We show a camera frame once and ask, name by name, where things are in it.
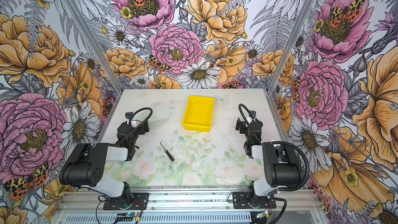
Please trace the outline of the small black screwdriver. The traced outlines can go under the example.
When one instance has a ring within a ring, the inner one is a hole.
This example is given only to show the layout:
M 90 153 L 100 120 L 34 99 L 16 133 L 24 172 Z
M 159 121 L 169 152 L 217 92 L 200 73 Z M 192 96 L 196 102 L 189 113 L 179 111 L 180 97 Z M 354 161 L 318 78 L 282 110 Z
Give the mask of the small black screwdriver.
M 174 159 L 174 157 L 172 156 L 172 154 L 165 148 L 165 146 L 164 146 L 162 143 L 160 143 L 160 145 L 161 145 L 161 147 L 163 148 L 164 152 L 167 154 L 168 158 L 169 158 L 172 162 L 174 162 L 175 159 Z

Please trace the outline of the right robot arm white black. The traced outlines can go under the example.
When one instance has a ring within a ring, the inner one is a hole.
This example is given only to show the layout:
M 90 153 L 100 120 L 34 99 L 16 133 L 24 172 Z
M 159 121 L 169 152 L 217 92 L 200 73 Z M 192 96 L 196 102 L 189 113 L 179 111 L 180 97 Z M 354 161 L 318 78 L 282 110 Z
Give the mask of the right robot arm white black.
M 262 142 L 263 123 L 252 111 L 245 119 L 238 118 L 236 130 L 246 138 L 245 154 L 263 162 L 264 175 L 252 180 L 247 192 L 233 192 L 235 209 L 275 208 L 274 195 L 299 190 L 309 177 L 309 162 L 300 149 L 282 141 Z

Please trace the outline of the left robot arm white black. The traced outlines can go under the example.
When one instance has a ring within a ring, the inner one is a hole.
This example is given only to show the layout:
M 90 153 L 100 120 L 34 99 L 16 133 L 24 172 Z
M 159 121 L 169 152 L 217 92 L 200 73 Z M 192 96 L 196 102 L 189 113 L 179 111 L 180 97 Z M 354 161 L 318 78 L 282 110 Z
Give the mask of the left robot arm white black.
M 138 137 L 149 132 L 148 120 L 152 113 L 150 107 L 127 113 L 126 121 L 117 129 L 118 140 L 113 144 L 76 145 L 59 174 L 60 183 L 93 190 L 116 208 L 127 209 L 136 205 L 143 209 L 143 205 L 133 197 L 129 184 L 107 174 L 105 165 L 107 162 L 126 162 L 133 159 L 138 149 Z

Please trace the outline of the yellow plastic bin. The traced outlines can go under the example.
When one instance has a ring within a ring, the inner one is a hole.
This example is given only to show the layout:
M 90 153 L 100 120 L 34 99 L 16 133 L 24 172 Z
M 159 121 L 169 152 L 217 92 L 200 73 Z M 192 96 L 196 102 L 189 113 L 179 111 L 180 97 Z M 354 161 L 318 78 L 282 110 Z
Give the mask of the yellow plastic bin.
M 182 125 L 185 130 L 210 132 L 215 100 L 211 97 L 189 96 Z

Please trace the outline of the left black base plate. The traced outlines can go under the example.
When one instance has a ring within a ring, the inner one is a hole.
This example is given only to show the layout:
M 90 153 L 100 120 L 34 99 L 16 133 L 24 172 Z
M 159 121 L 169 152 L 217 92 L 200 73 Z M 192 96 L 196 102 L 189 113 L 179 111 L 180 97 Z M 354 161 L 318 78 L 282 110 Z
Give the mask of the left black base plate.
M 127 199 L 123 197 L 106 200 L 103 206 L 105 211 L 116 210 L 145 210 L 149 202 L 149 193 L 131 193 Z

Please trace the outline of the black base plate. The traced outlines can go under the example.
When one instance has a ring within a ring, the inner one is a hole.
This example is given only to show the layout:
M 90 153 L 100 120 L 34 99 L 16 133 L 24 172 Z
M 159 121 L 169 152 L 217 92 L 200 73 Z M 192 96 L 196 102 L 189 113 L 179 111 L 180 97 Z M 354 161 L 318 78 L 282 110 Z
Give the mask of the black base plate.
M 235 191 L 228 196 L 228 202 L 235 209 L 271 209 L 276 207 L 276 202 L 267 197 L 258 197 L 244 191 Z
M 149 193 L 131 193 L 127 199 L 123 197 L 106 200 L 103 206 L 105 211 L 116 210 L 145 210 L 149 202 Z

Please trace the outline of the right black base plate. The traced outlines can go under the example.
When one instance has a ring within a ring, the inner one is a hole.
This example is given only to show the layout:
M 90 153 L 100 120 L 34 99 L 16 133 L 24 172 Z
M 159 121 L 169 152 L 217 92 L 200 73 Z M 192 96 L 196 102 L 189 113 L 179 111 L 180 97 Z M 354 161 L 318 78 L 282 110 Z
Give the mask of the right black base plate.
M 271 209 L 276 207 L 276 202 L 267 197 L 258 197 L 244 191 L 235 191 L 228 196 L 228 202 L 235 209 Z

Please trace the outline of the aluminium rail frame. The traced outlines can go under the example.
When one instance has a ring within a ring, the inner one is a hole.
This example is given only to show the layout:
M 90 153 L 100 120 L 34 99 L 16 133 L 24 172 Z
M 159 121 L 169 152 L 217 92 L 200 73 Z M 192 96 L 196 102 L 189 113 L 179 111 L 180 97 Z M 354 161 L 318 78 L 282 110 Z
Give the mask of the aluminium rail frame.
M 137 187 L 132 193 L 147 194 L 146 199 L 130 207 L 112 207 L 104 209 L 100 195 L 94 191 L 79 190 L 68 192 L 59 206 L 63 213 L 134 213 L 143 210 L 145 214 L 163 212 L 229 212 L 236 211 L 241 204 L 234 193 L 241 192 L 245 198 L 243 211 L 263 211 L 248 202 L 248 188 L 238 186 L 225 187 Z

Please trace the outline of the right aluminium corner post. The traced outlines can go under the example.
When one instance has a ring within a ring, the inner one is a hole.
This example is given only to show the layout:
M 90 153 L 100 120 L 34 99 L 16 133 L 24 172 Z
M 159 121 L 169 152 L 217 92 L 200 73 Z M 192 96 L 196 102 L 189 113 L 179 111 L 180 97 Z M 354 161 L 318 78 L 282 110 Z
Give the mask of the right aluminium corner post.
M 309 16 L 309 12 L 311 11 L 313 5 L 316 3 L 317 0 L 305 0 L 303 7 L 299 11 L 297 15 L 297 19 L 295 21 L 295 24 L 293 26 L 293 29 L 290 32 L 289 38 L 287 39 L 287 43 L 283 49 L 283 52 L 280 56 L 279 63 L 277 64 L 275 71 L 271 77 L 271 80 L 267 86 L 267 93 L 270 94 L 277 82 L 279 81 L 280 76 L 282 75 L 283 69 L 285 65 L 288 63 L 289 56 L 292 52 L 292 49 L 294 47 L 294 44 L 300 34 L 301 28 L 303 27 L 305 21 L 307 20 Z

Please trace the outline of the aluminium corner post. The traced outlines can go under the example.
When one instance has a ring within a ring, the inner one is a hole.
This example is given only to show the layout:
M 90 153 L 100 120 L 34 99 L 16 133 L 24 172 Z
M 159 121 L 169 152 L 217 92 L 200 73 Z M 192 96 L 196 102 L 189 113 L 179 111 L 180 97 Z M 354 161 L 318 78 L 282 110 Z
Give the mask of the aluminium corner post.
M 123 88 L 119 83 L 116 75 L 112 71 L 107 59 L 105 58 L 105 55 L 99 43 L 95 39 L 87 21 L 85 20 L 84 15 L 80 11 L 80 7 L 78 7 L 78 4 L 75 2 L 75 0 L 63 0 L 63 1 L 64 1 L 64 6 L 67 8 L 68 12 L 71 13 L 73 17 L 75 17 L 76 25 L 82 31 L 83 37 L 88 43 L 88 46 L 90 47 L 95 57 L 98 59 L 99 64 L 101 65 L 110 83 L 115 89 L 116 95 L 120 96 L 123 92 Z
M 293 29 L 290 32 L 289 38 L 287 39 L 287 43 L 283 49 L 283 52 L 280 56 L 279 63 L 277 64 L 275 71 L 271 77 L 271 80 L 267 86 L 267 93 L 270 94 L 277 82 L 279 81 L 280 76 L 282 75 L 283 69 L 285 65 L 288 63 L 289 56 L 292 52 L 292 49 L 294 47 L 294 44 L 300 34 L 301 28 L 303 27 L 305 21 L 307 20 L 309 16 L 309 12 L 311 11 L 313 5 L 316 3 L 317 0 L 305 0 L 303 7 L 299 11 L 297 15 L 297 19 L 295 21 L 295 24 L 293 26 Z

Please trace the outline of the left aluminium corner post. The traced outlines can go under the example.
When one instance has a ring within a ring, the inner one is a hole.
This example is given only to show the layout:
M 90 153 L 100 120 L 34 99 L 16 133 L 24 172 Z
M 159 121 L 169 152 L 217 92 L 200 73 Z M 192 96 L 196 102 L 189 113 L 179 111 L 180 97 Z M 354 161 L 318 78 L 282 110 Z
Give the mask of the left aluminium corner post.
M 75 0 L 63 0 L 63 1 L 64 1 L 64 6 L 67 8 L 68 12 L 71 13 L 73 17 L 75 17 L 76 25 L 82 31 L 83 37 L 88 43 L 88 46 L 90 47 L 95 57 L 98 59 L 99 64 L 101 65 L 110 83 L 115 89 L 116 95 L 120 96 L 123 92 L 123 88 L 119 83 L 116 75 L 112 71 L 107 59 L 105 58 L 105 55 L 99 43 L 95 39 L 87 21 L 85 20 L 84 15 L 80 11 L 80 7 L 78 7 L 78 4 L 75 2 Z

